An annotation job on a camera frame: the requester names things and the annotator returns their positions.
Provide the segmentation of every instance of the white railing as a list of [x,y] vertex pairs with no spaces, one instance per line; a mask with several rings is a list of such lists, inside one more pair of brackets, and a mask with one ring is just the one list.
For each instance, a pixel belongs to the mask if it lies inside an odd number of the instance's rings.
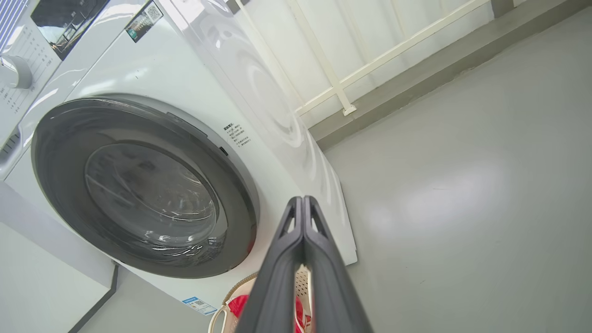
[[282,78],[283,81],[288,83],[289,88],[291,90],[293,90],[293,92],[295,93],[295,96],[301,102],[301,106],[296,109],[296,113],[299,116],[301,116],[301,115],[309,112],[310,110],[312,110],[314,107],[320,105],[322,102],[328,100],[330,97],[337,95],[339,102],[343,106],[343,114],[344,114],[344,116],[346,116],[356,110],[355,106],[352,105],[351,101],[348,99],[347,95],[344,92],[344,89],[346,87],[352,85],[354,82],[367,76],[368,74],[370,74],[371,72],[373,72],[374,70],[379,68],[380,66],[389,62],[389,60],[397,57],[398,55],[402,54],[403,52],[410,49],[414,45],[417,45],[421,41],[427,39],[431,35],[442,30],[443,28],[445,28],[446,26],[455,22],[456,20],[469,14],[470,12],[479,8],[480,6],[485,5],[490,0],[469,0],[468,2],[464,3],[463,5],[461,5],[460,7],[458,7],[457,9],[455,9],[453,11],[447,11],[446,6],[444,6],[444,3],[443,3],[444,0],[439,0],[441,18],[439,20],[431,23],[430,25],[428,25],[424,29],[413,34],[412,36],[408,36],[408,32],[406,32],[406,28],[402,24],[403,21],[400,17],[401,10],[399,9],[399,3],[398,3],[400,0],[390,0],[392,8],[393,8],[395,16],[396,16],[396,19],[397,19],[398,27],[404,37],[404,40],[401,43],[397,44],[393,48],[387,50],[386,52],[384,52],[383,54],[381,54],[380,56],[378,56],[374,59],[370,59],[368,47],[366,46],[366,43],[365,43],[364,39],[362,38],[362,34],[360,32],[360,29],[359,29],[359,27],[356,23],[356,20],[354,19],[354,16],[352,14],[352,10],[349,5],[349,1],[351,1],[351,0],[340,0],[342,2],[341,5],[344,8],[344,12],[345,12],[344,19],[349,23],[350,27],[352,28],[353,39],[356,43],[357,48],[360,50],[360,53],[362,55],[364,62],[366,62],[365,65],[358,68],[353,73],[349,74],[348,76],[346,76],[345,78],[343,78],[341,80],[335,74],[335,70],[333,69],[333,66],[331,65],[331,63],[329,62],[325,52],[323,51],[321,43],[319,42],[316,35],[314,34],[313,28],[311,27],[311,25],[307,21],[306,16],[304,15],[300,5],[298,4],[298,0],[285,0],[285,1],[287,1],[288,6],[289,6],[290,10],[292,11],[292,13],[294,14],[294,17],[298,23],[298,26],[302,30],[308,45],[310,46],[311,50],[313,51],[313,54],[314,54],[316,60],[320,64],[324,74],[327,76],[327,79],[330,82],[330,87],[328,89],[326,89],[325,91],[321,92],[319,95],[315,96],[314,98],[312,98],[311,100],[306,101],[306,102],[302,99],[300,94],[295,89],[293,82],[291,82],[290,78],[286,74],[285,69],[282,67],[282,65],[278,61],[277,57],[273,53],[272,49],[269,47],[269,45],[267,44],[267,42],[265,41],[265,39],[261,35],[261,32],[258,30],[256,24],[253,22],[253,19],[251,18],[251,16],[247,12],[244,5],[241,3],[241,0],[236,0],[237,5],[240,7],[240,10],[243,11],[243,15],[245,16],[246,21],[250,25],[250,28],[252,29],[252,31],[255,32],[257,38],[260,40],[260,43],[262,45],[261,47],[265,48],[265,52],[267,52],[267,54],[269,54],[271,56],[271,58],[272,58],[271,61],[275,62],[274,65],[277,68],[279,68],[280,75],[283,76],[283,78]]

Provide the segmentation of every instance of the laundry basket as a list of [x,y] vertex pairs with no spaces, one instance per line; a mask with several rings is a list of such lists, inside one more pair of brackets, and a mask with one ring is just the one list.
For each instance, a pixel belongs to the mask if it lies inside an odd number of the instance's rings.
[[[242,281],[238,282],[226,295],[222,302],[222,306],[218,311],[214,313],[212,319],[210,320],[210,326],[208,327],[208,333],[214,333],[214,325],[218,320],[218,316],[224,312],[224,323],[222,324],[222,332],[221,333],[233,333],[236,330],[236,325],[239,323],[239,319],[230,311],[228,307],[228,303],[233,300],[235,297],[241,295],[250,294],[251,289],[253,289],[253,285],[255,284],[255,279],[257,278],[257,273],[254,273]],[[295,295],[300,299],[302,303],[302,307],[304,309],[304,313],[308,316],[312,317],[310,305],[311,305],[311,296],[312,292],[310,292],[310,271],[306,269],[306,267],[301,266],[300,269],[296,272],[295,275]],[[310,331],[310,325],[304,328],[305,332]]]

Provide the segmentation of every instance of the qr code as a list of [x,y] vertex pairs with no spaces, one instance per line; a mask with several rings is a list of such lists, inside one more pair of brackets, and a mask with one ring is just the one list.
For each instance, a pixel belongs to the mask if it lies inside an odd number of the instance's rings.
[[146,7],[146,13],[148,14],[148,17],[152,20],[153,23],[158,21],[158,19],[162,16],[162,13],[154,3]]

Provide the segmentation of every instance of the white wall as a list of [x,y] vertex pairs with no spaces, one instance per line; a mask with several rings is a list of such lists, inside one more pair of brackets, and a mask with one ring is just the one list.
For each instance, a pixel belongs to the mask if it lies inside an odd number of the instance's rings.
[[[466,3],[442,0],[441,8],[439,0],[395,0],[403,33],[391,1],[298,0],[339,79]],[[251,28],[244,11],[236,18],[288,94],[294,110],[330,87],[286,0],[251,0],[245,8],[269,48]],[[492,19],[487,3],[346,88],[348,98],[356,100]],[[341,108],[334,96],[303,115],[303,120],[310,127]]]
[[[0,182],[0,222],[52,256],[109,288],[113,274],[111,259],[57,221],[61,217],[41,192],[30,159],[31,155],[27,151],[11,172],[11,185],[19,192],[7,183]],[[47,208],[46,212],[52,212],[53,215],[42,212],[31,202],[41,204]]]
[[4,223],[0,235],[0,332],[68,332],[107,292]]

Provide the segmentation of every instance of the washing machine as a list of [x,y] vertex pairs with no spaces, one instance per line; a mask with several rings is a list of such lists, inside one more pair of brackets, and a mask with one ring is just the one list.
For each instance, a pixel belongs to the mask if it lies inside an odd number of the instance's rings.
[[357,260],[337,175],[223,1],[33,0],[13,31],[0,179],[56,223],[205,315],[291,197]]

